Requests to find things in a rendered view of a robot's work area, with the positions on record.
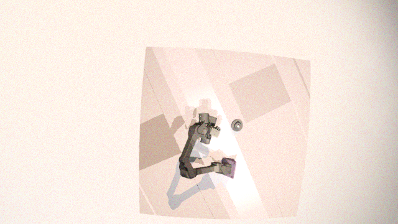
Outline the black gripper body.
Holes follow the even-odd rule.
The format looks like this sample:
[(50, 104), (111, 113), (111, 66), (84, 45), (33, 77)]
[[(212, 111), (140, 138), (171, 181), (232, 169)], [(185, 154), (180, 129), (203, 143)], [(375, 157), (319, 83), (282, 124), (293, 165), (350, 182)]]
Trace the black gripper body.
[[(209, 116), (209, 123), (207, 123), (207, 126), (209, 127), (210, 132), (211, 132), (211, 127), (212, 127), (213, 123), (216, 123), (216, 120), (217, 120), (216, 117)], [(203, 144), (209, 144), (210, 143), (210, 141), (211, 141), (210, 132), (206, 135), (206, 138), (201, 138), (201, 141), (200, 141), (201, 143), (203, 143)]]

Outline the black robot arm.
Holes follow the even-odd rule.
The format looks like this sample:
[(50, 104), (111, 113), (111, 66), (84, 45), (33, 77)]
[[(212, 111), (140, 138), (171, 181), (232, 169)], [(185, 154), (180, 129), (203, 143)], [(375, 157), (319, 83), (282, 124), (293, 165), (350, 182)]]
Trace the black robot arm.
[[(209, 127), (206, 126), (207, 123), (209, 123), (209, 113), (199, 113), (198, 123), (195, 123), (194, 125), (189, 127), (188, 139), (183, 148), (182, 155), (179, 157), (180, 175), (184, 178), (193, 179), (199, 174), (207, 174), (210, 172), (215, 172), (223, 175), (231, 173), (231, 164), (229, 163), (222, 164), (220, 162), (211, 162), (210, 166), (193, 168), (189, 161), (190, 154), (197, 139), (199, 137), (206, 138), (206, 135), (210, 132)], [(220, 131), (220, 127), (212, 126), (210, 135), (217, 138), (220, 135)]]

